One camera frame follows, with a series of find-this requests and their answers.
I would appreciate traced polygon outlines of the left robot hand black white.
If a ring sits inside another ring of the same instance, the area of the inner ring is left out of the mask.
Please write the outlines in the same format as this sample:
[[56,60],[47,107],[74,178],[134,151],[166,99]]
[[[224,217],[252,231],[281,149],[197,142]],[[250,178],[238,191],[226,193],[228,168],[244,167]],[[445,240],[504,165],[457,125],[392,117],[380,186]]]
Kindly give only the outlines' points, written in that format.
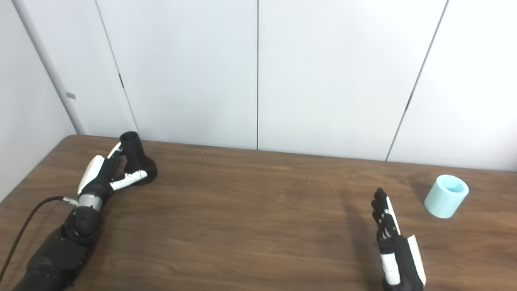
[[105,200],[115,191],[147,181],[150,176],[144,169],[126,170],[122,177],[115,177],[118,160],[124,155],[121,142],[107,157],[96,155],[88,164],[78,188],[78,198]]

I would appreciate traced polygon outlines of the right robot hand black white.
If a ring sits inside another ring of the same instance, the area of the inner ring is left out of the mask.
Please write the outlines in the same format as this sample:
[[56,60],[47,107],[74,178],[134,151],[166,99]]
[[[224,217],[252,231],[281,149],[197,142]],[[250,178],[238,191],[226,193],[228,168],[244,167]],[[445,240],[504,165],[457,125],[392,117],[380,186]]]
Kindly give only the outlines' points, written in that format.
[[372,217],[384,276],[384,291],[423,291],[427,277],[414,235],[402,235],[393,205],[382,188],[374,193]]

